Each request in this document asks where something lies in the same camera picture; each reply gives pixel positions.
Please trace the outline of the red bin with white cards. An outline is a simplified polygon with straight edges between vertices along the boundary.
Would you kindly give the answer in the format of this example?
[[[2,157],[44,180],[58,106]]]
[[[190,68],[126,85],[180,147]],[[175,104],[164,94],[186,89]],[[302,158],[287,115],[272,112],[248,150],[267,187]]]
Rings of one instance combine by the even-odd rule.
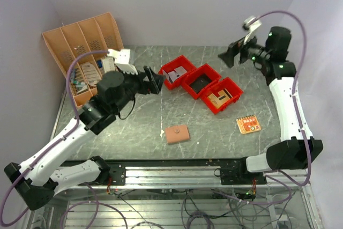
[[[164,64],[158,74],[165,77],[164,84],[166,88],[173,90],[174,88],[180,87],[187,75],[194,70],[196,70],[196,66],[184,55],[181,55]]]

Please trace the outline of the red bin with black cards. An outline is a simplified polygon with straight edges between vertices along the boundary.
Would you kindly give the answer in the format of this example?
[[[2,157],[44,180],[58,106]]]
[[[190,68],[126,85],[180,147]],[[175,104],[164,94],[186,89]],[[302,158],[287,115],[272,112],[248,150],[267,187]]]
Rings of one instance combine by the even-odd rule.
[[[205,63],[186,76],[182,82],[182,87],[193,99],[197,100],[210,86],[219,81],[221,75],[217,73],[209,64]]]

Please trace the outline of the red bin with gold cards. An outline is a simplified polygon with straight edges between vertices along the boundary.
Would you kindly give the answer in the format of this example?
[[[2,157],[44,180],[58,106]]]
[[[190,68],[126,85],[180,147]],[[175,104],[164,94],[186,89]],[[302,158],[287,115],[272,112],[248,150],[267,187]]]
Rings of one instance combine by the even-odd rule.
[[[207,88],[200,99],[214,115],[217,115],[229,105],[237,102],[242,94],[243,90],[233,80],[226,77]]]

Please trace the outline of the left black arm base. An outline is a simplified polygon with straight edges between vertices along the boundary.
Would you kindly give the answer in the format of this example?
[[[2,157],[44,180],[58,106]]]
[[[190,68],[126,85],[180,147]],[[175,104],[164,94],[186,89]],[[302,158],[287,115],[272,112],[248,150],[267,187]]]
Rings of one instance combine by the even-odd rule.
[[[91,161],[95,162],[99,168],[99,175],[96,177],[93,184],[97,185],[125,185],[126,169],[122,164],[106,161],[100,156],[94,156]]]

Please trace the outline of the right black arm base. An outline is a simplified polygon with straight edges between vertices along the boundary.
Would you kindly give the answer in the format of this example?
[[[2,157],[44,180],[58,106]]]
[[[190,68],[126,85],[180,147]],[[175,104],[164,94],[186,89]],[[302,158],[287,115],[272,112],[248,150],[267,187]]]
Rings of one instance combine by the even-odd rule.
[[[222,185],[257,185],[266,184],[263,173],[248,172],[243,165],[230,165],[214,170],[214,176],[220,179]]]

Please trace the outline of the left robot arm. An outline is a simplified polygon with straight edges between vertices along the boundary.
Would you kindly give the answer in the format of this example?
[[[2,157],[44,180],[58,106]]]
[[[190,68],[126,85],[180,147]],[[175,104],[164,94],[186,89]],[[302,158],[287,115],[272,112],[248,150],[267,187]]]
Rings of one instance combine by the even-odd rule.
[[[15,184],[29,210],[45,206],[58,193],[88,182],[107,183],[110,167],[99,156],[80,165],[60,169],[72,151],[89,142],[120,117],[136,94],[159,94],[165,77],[150,67],[136,74],[110,71],[97,83],[97,94],[51,142],[20,164],[9,163],[4,172]]]

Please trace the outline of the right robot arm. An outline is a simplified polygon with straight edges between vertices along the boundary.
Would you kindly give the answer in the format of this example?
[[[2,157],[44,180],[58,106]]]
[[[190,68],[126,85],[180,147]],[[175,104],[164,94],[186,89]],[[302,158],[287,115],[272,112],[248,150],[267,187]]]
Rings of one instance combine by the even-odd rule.
[[[295,64],[286,60],[291,39],[289,29],[273,26],[265,45],[259,45],[256,36],[244,37],[232,42],[226,52],[218,55],[229,68],[233,67],[236,55],[240,57],[239,63],[253,61],[265,77],[280,122],[280,142],[263,154],[247,157],[246,165],[237,169],[236,177],[241,183],[249,183],[256,172],[309,169],[310,163],[323,150],[323,142],[314,138],[305,120]]]

